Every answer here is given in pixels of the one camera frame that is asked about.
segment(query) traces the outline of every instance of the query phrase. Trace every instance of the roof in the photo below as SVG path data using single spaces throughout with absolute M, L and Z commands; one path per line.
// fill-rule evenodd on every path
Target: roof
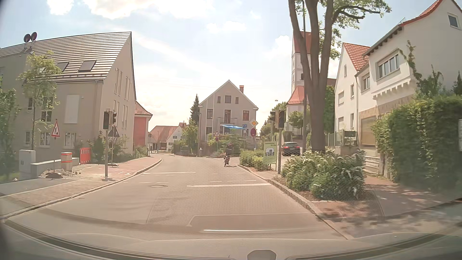
M 150 133 L 152 134 L 151 140 L 154 143 L 156 142 L 167 142 L 170 136 L 175 132 L 178 128 L 178 125 L 156 125 Z
M 351 62 L 356 71 L 360 70 L 369 62 L 369 56 L 363 56 L 369 49 L 368 46 L 357 45 L 352 43 L 343 43 L 346 53 L 350 57 Z
M 336 79 L 327 79 L 327 86 L 335 86 Z M 290 96 L 289 101 L 287 102 L 288 105 L 302 105 L 303 104 L 303 94 L 304 94 L 305 87 L 302 85 L 298 85 L 295 87 L 295 90 Z
M 59 37 L 22 43 L 0 49 L 0 58 L 21 53 L 43 55 L 53 51 L 55 63 L 69 62 L 56 82 L 75 79 L 103 80 L 116 60 L 131 32 L 108 32 Z M 84 61 L 96 63 L 90 71 L 79 72 Z
M 244 94 L 242 93 L 236 85 L 234 85 L 234 83 L 231 82 L 231 80 L 228 80 L 226 81 L 223 85 L 221 85 L 219 88 L 217 88 L 212 94 L 210 94 L 206 99 L 204 99 L 202 102 L 199 103 L 199 105 L 202 105 L 202 103 L 204 103 L 207 99 L 209 99 L 211 96 L 213 96 L 219 89 L 221 89 L 222 87 L 224 87 L 227 83 L 231 83 L 231 85 L 233 85 L 238 91 L 239 93 L 241 93 L 257 110 L 258 110 L 258 107 Z
M 135 101 L 135 115 L 152 116 L 138 101 Z
M 295 52 L 296 52 L 296 53 L 300 53 L 300 46 L 298 45 L 297 41 L 295 40 L 294 37 L 292 37 L 292 40 L 293 40 L 293 45 L 294 45 L 293 47 L 294 47 L 294 49 L 295 49 Z M 310 54 L 310 49 L 311 49 L 311 32 L 309 32 L 309 31 L 306 32 L 306 39 L 305 39 L 305 41 L 306 41 L 306 52 L 307 52 L 308 54 Z
M 391 29 L 387 34 L 385 34 L 385 36 L 383 36 L 378 42 L 376 42 L 372 47 L 370 47 L 367 52 L 364 53 L 364 55 L 370 55 L 372 52 L 374 52 L 374 50 L 378 49 L 379 46 L 381 46 L 384 42 L 387 42 L 388 39 L 391 39 L 393 38 L 393 35 L 397 34 L 398 31 L 401 31 L 403 29 L 403 27 L 405 25 L 408 25 L 410 23 L 413 23 L 415 21 L 418 21 L 422 18 L 425 18 L 427 17 L 428 15 L 430 15 L 432 12 L 434 12 L 438 6 L 443 2 L 444 0 L 436 0 L 431 6 L 429 6 L 427 9 L 425 9 L 425 11 L 423 11 L 420 15 L 418 15 L 417 17 L 415 18 L 412 18 L 410 20 L 407 20 L 407 21 L 404 21 L 398 25 L 396 25 L 395 27 L 393 27 L 393 29 Z M 460 6 L 456 3 L 456 1 L 454 0 L 451 0 L 454 5 L 456 5 L 456 7 L 459 9 L 460 12 L 462 12 L 462 9 L 460 8 Z

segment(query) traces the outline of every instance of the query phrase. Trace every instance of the dark car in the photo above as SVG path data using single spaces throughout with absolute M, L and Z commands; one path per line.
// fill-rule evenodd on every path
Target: dark car
M 300 155 L 300 147 L 296 142 L 285 142 L 281 147 L 282 156 Z

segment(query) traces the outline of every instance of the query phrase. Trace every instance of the construction barrier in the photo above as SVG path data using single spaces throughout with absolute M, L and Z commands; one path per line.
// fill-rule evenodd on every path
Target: construction barrier
M 61 153 L 61 168 L 65 171 L 72 171 L 72 152 Z
M 89 163 L 91 160 L 90 148 L 80 148 L 80 164 Z

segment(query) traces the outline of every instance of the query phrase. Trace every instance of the triangular sign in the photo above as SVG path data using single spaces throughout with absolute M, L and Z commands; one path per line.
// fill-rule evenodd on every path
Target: triangular sign
M 51 137 L 60 137 L 60 135 L 59 135 L 59 127 L 58 127 L 58 120 L 56 120 L 55 126 L 53 127 L 53 131 L 51 131 Z

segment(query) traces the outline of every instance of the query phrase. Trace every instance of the satellite dish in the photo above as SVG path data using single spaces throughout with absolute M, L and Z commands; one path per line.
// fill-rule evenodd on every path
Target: satellite dish
M 30 34 L 29 33 L 24 35 L 24 42 L 26 43 L 28 41 L 30 41 Z
M 31 41 L 35 41 L 37 39 L 37 33 L 36 32 L 33 32 L 31 35 L 30 35 L 30 40 Z

